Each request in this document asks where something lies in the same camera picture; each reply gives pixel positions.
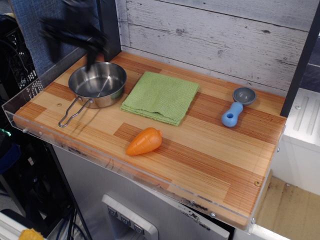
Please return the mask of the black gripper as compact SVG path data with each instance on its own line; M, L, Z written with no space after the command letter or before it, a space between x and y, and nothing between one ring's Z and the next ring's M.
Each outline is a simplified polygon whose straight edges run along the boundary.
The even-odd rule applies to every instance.
M46 41L50 59L60 61L62 44L80 47L87 51L86 71L96 62L98 54L105 52L107 37L95 25L93 0L62 0L62 17L43 17L40 35Z

